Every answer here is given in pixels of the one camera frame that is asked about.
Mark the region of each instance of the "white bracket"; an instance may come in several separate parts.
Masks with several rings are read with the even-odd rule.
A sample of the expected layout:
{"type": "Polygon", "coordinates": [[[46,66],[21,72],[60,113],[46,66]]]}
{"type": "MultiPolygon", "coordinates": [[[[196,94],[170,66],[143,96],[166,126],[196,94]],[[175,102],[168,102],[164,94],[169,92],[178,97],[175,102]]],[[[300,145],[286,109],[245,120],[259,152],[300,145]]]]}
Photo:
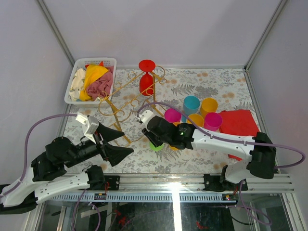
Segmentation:
{"type": "Polygon", "coordinates": [[[148,123],[154,116],[155,114],[153,112],[151,112],[150,110],[146,110],[140,115],[140,120],[144,124],[144,126],[148,128],[148,123]]]}
{"type": "Polygon", "coordinates": [[[86,115],[78,112],[76,120],[82,124],[82,131],[84,136],[87,137],[93,143],[96,143],[93,134],[95,133],[96,129],[99,126],[97,118],[92,116],[87,117],[86,115]]]}

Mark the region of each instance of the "gray wall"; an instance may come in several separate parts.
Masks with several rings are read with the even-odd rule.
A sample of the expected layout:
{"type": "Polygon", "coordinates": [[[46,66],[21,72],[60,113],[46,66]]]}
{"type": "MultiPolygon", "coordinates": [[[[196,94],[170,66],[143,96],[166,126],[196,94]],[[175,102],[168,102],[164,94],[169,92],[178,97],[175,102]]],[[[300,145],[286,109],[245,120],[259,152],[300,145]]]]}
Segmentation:
{"type": "MultiPolygon", "coordinates": [[[[71,66],[34,0],[0,1],[0,183],[22,173],[26,133],[64,111],[71,66]]],[[[60,120],[33,131],[28,163],[55,137],[60,120]]],[[[0,216],[0,230],[21,230],[27,214],[0,216]]]]}
{"type": "MultiPolygon", "coordinates": [[[[308,1],[290,1],[253,62],[250,74],[274,143],[308,153],[308,1]]],[[[278,150],[280,165],[299,160],[278,150]]],[[[308,160],[285,169],[308,223],[308,160]]]]}
{"type": "Polygon", "coordinates": [[[75,59],[244,66],[280,0],[45,0],[75,59]]]}

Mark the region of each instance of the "white cloth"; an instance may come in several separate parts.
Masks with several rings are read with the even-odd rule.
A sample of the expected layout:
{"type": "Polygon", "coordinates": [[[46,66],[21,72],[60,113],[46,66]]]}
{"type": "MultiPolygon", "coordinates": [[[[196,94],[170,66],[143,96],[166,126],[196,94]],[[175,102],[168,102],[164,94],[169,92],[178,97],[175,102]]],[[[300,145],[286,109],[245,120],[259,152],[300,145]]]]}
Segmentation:
{"type": "Polygon", "coordinates": [[[69,95],[72,101],[80,100],[80,92],[83,90],[84,80],[86,76],[86,71],[82,68],[78,69],[74,75],[71,88],[69,90],[69,95]]]}

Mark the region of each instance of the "yellow cup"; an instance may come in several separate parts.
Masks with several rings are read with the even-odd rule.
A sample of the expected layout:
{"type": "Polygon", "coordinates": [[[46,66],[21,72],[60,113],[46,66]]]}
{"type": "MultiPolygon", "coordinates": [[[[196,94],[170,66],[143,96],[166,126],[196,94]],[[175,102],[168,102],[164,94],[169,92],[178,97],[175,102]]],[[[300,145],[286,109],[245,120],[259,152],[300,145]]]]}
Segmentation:
{"type": "Polygon", "coordinates": [[[206,114],[209,112],[216,112],[218,108],[218,102],[214,100],[213,98],[206,98],[202,101],[200,112],[202,115],[202,118],[204,119],[206,114]]]}
{"type": "Polygon", "coordinates": [[[203,127],[204,125],[204,119],[199,114],[191,114],[188,116],[189,119],[191,119],[196,125],[199,127],[203,127]]]}
{"type": "MultiPolygon", "coordinates": [[[[180,122],[175,122],[175,123],[173,123],[175,126],[177,126],[178,124],[180,124],[180,122]]],[[[173,151],[177,151],[178,149],[177,148],[175,148],[175,147],[172,147],[172,146],[170,146],[169,145],[169,147],[170,147],[170,149],[171,150],[173,150],[173,151]]]]}

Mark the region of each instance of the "laundry basket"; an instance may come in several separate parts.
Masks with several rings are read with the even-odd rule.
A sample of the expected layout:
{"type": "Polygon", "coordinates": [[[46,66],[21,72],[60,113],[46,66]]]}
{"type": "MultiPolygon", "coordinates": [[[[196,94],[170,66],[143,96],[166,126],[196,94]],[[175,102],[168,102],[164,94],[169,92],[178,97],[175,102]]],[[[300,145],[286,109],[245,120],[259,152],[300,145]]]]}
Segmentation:
{"type": "Polygon", "coordinates": [[[64,101],[69,104],[76,105],[78,107],[98,107],[100,101],[72,101],[71,96],[69,95],[69,91],[72,85],[72,81],[74,78],[74,75],[76,71],[80,68],[83,68],[86,70],[85,65],[88,64],[97,64],[99,65],[101,62],[104,63],[104,66],[114,66],[114,71],[113,71],[113,83],[110,88],[110,94],[113,91],[114,88],[114,83],[115,83],[115,76],[116,76],[116,60],[114,58],[83,58],[83,59],[78,59],[75,62],[74,68],[72,70],[71,77],[69,78],[69,82],[67,85],[64,101]]]}

